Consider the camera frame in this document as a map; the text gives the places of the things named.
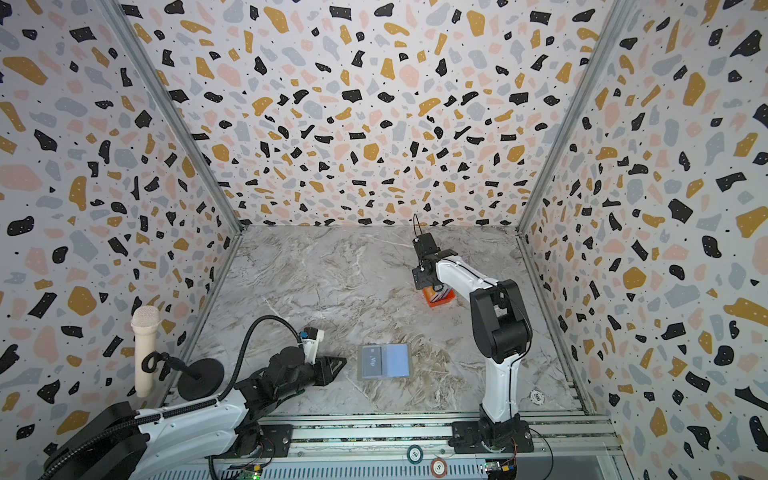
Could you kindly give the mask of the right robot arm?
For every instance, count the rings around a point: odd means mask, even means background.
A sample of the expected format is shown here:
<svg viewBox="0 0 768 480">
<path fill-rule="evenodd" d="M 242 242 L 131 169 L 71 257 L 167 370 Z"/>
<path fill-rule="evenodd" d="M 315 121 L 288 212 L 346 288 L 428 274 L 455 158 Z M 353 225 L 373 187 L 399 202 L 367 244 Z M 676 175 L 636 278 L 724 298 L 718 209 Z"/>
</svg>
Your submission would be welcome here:
<svg viewBox="0 0 768 480">
<path fill-rule="evenodd" d="M 430 233 L 416 235 L 413 246 L 418 259 L 412 269 L 416 288 L 449 289 L 469 304 L 472 336 L 486 360 L 482 416 L 491 424 L 511 420 L 518 413 L 520 363 L 533 340 L 518 284 L 481 273 L 455 251 L 440 248 Z"/>
</svg>

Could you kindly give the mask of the red card tray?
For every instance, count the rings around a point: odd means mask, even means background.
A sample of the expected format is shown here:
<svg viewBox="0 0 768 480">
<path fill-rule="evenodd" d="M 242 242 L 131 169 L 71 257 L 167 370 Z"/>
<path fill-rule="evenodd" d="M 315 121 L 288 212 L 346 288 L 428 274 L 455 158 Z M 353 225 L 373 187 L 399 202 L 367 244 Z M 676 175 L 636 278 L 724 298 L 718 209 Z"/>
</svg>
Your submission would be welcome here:
<svg viewBox="0 0 768 480">
<path fill-rule="evenodd" d="M 430 308 L 450 303 L 455 298 L 454 291 L 445 285 L 438 290 L 434 287 L 426 287 L 421 292 Z"/>
</svg>

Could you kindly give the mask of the beige leather card holder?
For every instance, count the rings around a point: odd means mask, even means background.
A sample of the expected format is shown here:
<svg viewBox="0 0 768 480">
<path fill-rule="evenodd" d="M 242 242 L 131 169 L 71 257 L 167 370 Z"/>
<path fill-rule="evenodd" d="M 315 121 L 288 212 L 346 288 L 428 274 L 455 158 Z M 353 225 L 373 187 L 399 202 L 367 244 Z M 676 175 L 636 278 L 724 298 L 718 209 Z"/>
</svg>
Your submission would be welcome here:
<svg viewBox="0 0 768 480">
<path fill-rule="evenodd" d="M 380 380 L 389 378 L 407 378 L 411 374 L 410 349 L 407 344 L 383 344 L 382 347 L 382 366 L 383 375 L 378 379 L 362 379 L 360 375 L 360 353 L 358 354 L 358 374 L 361 380 Z"/>
</svg>

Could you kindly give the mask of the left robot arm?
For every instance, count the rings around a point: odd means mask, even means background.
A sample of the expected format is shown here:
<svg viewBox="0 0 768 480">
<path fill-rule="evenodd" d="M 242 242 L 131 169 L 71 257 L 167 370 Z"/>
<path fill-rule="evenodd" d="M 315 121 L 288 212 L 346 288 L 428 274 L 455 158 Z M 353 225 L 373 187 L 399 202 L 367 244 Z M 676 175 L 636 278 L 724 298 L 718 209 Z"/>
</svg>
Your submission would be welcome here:
<svg viewBox="0 0 768 480">
<path fill-rule="evenodd" d="M 301 348 L 286 347 L 223 398 L 143 410 L 113 404 L 51 453 L 41 476 L 145 479 L 204 457 L 243 456 L 260 446 L 263 417 L 311 386 L 329 385 L 346 363 L 328 356 L 309 361 Z"/>
</svg>

